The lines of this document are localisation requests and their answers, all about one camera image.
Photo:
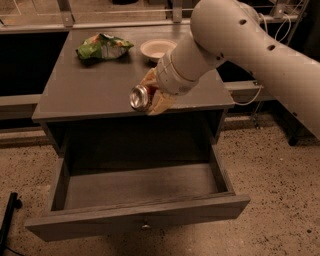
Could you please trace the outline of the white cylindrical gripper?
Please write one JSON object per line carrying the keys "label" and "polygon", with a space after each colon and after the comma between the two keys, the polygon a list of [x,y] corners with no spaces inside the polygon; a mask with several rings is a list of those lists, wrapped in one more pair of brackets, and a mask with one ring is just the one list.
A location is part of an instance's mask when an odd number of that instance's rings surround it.
{"label": "white cylindrical gripper", "polygon": [[140,82],[141,86],[162,91],[155,92],[147,114],[152,116],[165,112],[176,102],[176,96],[186,95],[197,84],[197,80],[190,81],[176,71],[171,51],[168,51],[158,61],[156,68],[151,68]]}

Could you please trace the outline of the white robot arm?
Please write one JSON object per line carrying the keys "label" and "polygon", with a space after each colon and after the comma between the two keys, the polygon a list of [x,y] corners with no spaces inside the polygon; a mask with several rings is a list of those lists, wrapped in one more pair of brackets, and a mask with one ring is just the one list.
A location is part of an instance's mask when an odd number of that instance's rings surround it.
{"label": "white robot arm", "polygon": [[320,63],[276,41],[238,0],[201,0],[190,32],[142,80],[157,88],[145,111],[157,115],[208,71],[230,61],[250,73],[320,138]]}

